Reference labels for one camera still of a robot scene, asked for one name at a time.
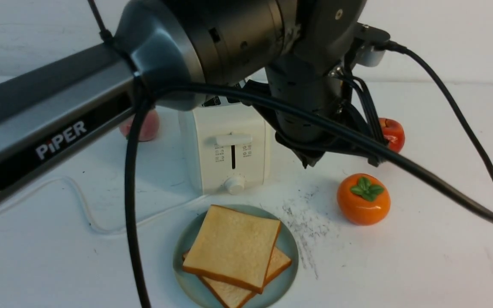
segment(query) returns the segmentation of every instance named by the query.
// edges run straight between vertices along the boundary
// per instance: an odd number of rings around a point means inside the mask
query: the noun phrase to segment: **toaster knob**
[[[231,195],[241,193],[245,188],[245,179],[242,177],[231,177],[224,183],[227,192]]]

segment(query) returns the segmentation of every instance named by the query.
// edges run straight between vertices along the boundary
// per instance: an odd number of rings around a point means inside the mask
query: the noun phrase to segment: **teal plate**
[[[263,218],[278,219],[275,215],[266,212],[261,208],[256,208],[250,205],[223,205],[227,208],[237,210],[239,212],[254,215]],[[197,234],[203,220],[205,219],[207,212],[200,214],[195,218],[182,232],[180,239],[174,249],[174,257],[172,258],[172,267],[174,268],[174,274],[180,287],[184,290],[187,296],[190,297],[196,304],[203,308],[221,308],[222,304],[214,297],[205,285],[197,278],[196,275],[186,273],[182,271],[182,254],[188,251],[193,242],[195,241]],[[281,230],[279,237],[276,241],[276,247],[285,253],[291,260],[292,265],[282,272],[277,278],[270,282],[264,288],[263,294],[256,294],[251,300],[249,300],[243,308],[266,308],[275,304],[280,298],[282,298],[288,291],[296,273],[298,272],[299,252],[294,236],[285,224],[281,223]]]

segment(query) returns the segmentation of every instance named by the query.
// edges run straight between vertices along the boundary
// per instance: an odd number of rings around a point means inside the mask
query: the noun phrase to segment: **piper logo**
[[[81,134],[86,133],[85,123],[78,121],[74,125],[64,129],[62,133],[55,135],[53,138],[47,141],[46,144],[42,144],[36,148],[37,156],[40,160],[45,160],[45,154],[51,152],[51,154],[58,152],[61,149],[62,142],[66,145],[74,142]]]

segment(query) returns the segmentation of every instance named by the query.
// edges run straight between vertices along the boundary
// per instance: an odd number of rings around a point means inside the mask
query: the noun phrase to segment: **red apple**
[[[403,126],[393,119],[380,118],[379,120],[383,137],[389,141],[388,148],[394,152],[400,152],[405,141]]]

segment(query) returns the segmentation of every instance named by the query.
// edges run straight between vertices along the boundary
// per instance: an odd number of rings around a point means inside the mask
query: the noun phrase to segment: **toaster control label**
[[[245,144],[242,146],[243,149],[243,157],[252,156],[252,144]]]
[[[226,159],[224,154],[223,146],[219,146],[218,144],[214,145],[214,161],[217,163],[223,162]]]

